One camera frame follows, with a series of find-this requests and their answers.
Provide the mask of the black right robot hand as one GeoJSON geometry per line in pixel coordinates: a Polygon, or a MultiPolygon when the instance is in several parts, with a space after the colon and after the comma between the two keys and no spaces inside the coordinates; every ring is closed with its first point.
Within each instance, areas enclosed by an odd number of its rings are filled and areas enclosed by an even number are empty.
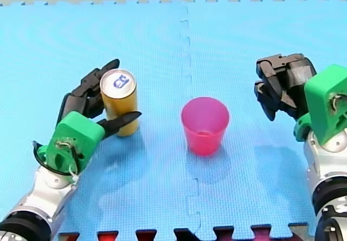
{"type": "Polygon", "coordinates": [[[254,84],[254,93],[269,120],[275,119],[277,111],[295,120],[309,112],[304,86],[317,72],[304,54],[258,59],[256,73],[260,80],[254,84]]]}

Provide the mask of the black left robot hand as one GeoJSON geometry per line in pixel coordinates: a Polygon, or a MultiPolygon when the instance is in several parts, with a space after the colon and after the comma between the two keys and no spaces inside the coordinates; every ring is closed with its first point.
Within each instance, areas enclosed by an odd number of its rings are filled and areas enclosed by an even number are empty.
{"type": "Polygon", "coordinates": [[[64,96],[57,122],[72,111],[87,118],[95,118],[105,111],[106,135],[133,135],[142,114],[137,105],[137,82],[131,72],[119,66],[120,60],[114,59],[83,77],[80,85],[64,96]]]}

